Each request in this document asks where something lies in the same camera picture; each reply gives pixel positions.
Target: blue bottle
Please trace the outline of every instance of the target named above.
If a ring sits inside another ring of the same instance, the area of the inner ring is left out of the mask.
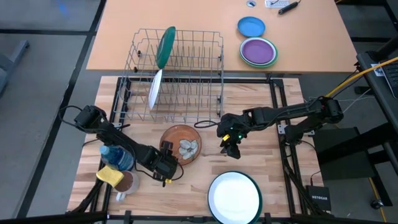
[[[119,146],[101,146],[99,151],[102,161],[113,169],[131,170],[134,165],[134,158],[130,152]]]

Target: dish rack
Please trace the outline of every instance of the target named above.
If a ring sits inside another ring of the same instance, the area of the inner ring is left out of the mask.
[[[159,71],[156,53],[165,29],[139,29],[133,37],[113,111],[124,119],[196,123],[223,114],[223,38],[219,32],[176,30],[155,105],[147,105]]]

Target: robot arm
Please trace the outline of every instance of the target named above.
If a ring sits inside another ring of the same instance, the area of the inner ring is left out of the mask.
[[[96,106],[85,106],[74,119],[77,129],[96,137],[105,145],[121,146],[130,152],[135,160],[150,171],[161,175],[163,179],[171,179],[177,169],[177,158],[167,147],[157,150],[153,146],[139,144],[117,130],[106,119],[105,111]]]
[[[225,114],[217,127],[217,137],[222,138],[221,153],[227,153],[235,159],[241,157],[238,144],[251,131],[262,131],[278,121],[308,116],[297,125],[285,127],[285,144],[298,144],[303,134],[317,130],[324,123],[338,123],[343,119],[343,112],[337,100],[319,97],[308,103],[301,103],[283,108],[258,107],[244,110],[242,115]]]

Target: purple bowl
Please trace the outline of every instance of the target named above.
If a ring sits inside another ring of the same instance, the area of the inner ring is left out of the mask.
[[[268,63],[274,57],[272,47],[259,39],[247,41],[243,46],[242,54],[246,60],[257,64]]]

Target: wooden table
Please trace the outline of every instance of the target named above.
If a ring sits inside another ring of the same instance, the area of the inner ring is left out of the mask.
[[[103,77],[99,84],[95,105],[110,114],[112,100],[116,89],[117,77]],[[285,93],[288,105],[302,103],[299,80],[285,78]],[[232,84],[224,85],[224,112],[242,113],[243,109],[255,106],[271,106],[271,93],[266,84]],[[153,123],[126,120],[132,125],[123,130],[128,136],[141,144],[157,147],[163,132],[175,125],[172,123]],[[180,180],[162,187],[161,183],[138,173],[141,178],[139,190],[126,197],[125,202],[117,203],[116,192],[111,194],[109,212],[112,215],[123,215],[131,210],[132,215],[172,215],[172,216],[211,216],[207,206],[207,192],[211,181],[228,170],[239,170],[250,175],[259,185],[263,197],[263,211],[272,217],[289,217],[284,175],[280,158],[280,149],[275,125],[264,131],[251,132],[239,145],[242,157],[237,160],[220,154],[220,139],[216,137],[216,128],[197,129],[202,138],[202,149],[198,158],[184,167],[185,174]],[[86,141],[94,139],[87,135]],[[303,140],[312,143],[312,139]],[[79,167],[73,184],[68,209],[72,210],[86,197],[96,180],[100,162],[101,143],[96,141],[87,144],[81,153]],[[303,184],[309,184],[311,174],[320,170],[314,149],[307,145],[297,146],[298,163]],[[323,185],[322,177],[313,178],[315,185]],[[300,211],[297,191],[293,186],[296,211]],[[97,208],[101,208],[104,192],[102,191]]]
[[[224,38],[226,72],[352,72],[356,51],[334,0],[303,0],[283,16],[256,0],[108,0],[87,69],[123,70],[134,33],[141,28],[218,31]],[[264,21],[264,38],[279,51],[278,62],[265,69],[245,64],[239,46],[245,39],[237,24],[242,17]]]

